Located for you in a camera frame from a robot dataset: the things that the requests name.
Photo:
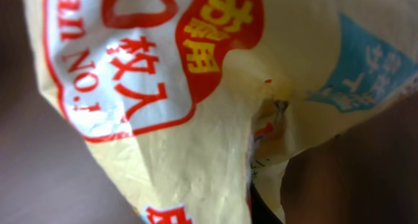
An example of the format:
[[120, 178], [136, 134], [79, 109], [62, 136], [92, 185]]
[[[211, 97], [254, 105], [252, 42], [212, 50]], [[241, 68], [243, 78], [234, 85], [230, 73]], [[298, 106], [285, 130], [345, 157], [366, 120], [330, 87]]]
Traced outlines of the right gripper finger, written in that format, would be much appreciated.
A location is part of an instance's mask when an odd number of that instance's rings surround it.
[[254, 183], [250, 186], [251, 220], [253, 224], [283, 224], [265, 204]]

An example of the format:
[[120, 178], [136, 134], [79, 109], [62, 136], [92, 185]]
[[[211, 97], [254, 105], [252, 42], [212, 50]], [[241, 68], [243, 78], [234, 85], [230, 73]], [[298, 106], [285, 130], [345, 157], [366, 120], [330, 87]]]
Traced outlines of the yellow snack bag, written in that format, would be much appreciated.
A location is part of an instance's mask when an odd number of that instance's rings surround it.
[[24, 0], [41, 94], [146, 223], [278, 218], [288, 161], [417, 88], [417, 0]]

